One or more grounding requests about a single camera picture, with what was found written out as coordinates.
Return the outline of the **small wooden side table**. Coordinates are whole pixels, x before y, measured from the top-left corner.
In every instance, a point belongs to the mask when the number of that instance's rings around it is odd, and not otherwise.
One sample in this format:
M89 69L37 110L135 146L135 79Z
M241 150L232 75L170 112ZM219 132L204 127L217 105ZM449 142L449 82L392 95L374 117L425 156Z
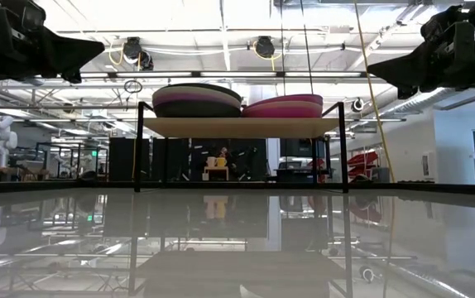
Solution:
M225 174L225 181L229 180L229 169L227 166L206 166L204 168L204 173L202 174L202 180L210 180L210 173L215 171L222 171Z

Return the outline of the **black cabinet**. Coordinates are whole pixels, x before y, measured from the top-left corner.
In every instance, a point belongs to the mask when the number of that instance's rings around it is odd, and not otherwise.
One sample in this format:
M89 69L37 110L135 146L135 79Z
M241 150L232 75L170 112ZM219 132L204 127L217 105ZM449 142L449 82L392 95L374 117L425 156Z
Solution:
M109 145L109 179L134 180L135 139L112 138ZM142 142L141 180L162 181L164 165L168 181L184 180L189 174L188 139L144 139Z

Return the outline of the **purple plate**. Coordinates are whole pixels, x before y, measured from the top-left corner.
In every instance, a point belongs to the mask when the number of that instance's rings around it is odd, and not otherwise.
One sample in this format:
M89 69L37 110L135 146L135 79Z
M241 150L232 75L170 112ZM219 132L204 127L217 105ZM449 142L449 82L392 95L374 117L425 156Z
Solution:
M165 94L154 95L152 103L154 106L174 101L194 101L194 102L215 102L240 108L241 104L234 97L223 94Z

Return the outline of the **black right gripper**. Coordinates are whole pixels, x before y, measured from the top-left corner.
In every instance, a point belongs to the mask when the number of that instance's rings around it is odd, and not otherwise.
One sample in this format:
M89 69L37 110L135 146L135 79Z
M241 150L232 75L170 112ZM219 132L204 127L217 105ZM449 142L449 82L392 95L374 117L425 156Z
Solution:
M475 3L449 7L422 27L424 42L410 54L378 62L367 72L397 87L398 99L418 88L475 87Z

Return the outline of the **hot pink plate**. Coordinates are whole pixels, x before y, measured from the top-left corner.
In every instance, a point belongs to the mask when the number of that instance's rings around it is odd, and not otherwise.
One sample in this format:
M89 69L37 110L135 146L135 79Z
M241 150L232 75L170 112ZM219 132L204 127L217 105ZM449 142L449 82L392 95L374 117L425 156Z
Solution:
M286 101L298 101L298 102L310 102L316 103L320 106L323 105L323 97L317 94L292 94L292 95L285 95L279 96L270 99L264 99L262 101L258 101L256 103L251 104L251 106L256 106L259 104L264 103L277 103L277 102L286 102Z

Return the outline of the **dark grey plate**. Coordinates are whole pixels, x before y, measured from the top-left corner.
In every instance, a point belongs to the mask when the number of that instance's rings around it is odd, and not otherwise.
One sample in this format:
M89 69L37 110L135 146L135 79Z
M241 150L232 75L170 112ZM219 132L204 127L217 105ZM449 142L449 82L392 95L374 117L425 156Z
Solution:
M210 101L177 100L153 107L158 118L238 118L240 108Z

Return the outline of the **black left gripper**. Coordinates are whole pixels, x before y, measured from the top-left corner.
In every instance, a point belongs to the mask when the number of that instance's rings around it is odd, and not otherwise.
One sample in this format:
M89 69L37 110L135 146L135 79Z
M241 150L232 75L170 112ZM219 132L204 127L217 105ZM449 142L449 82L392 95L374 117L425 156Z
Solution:
M0 80L60 75L80 83L80 69L104 51L99 41L56 35L32 0L0 0Z

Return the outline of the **red bin storage rack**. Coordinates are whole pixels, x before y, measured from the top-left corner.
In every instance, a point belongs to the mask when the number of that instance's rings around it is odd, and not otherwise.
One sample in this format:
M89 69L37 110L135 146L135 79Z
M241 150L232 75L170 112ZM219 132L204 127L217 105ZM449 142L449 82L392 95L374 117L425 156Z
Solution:
M379 156L375 151L359 153L348 160L348 177L355 179L358 176L365 176L375 180L379 167Z

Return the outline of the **wooden shelf with black frame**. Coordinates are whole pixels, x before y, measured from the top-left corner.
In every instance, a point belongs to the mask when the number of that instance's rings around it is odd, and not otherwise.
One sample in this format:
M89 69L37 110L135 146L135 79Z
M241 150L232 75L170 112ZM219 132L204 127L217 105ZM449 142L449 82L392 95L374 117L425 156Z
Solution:
M137 137L134 154L135 192L142 187L143 129L164 138L310 138L312 142L337 127L341 145L342 192L348 192L348 162L344 103L337 102L321 118L144 118L148 103L137 104Z

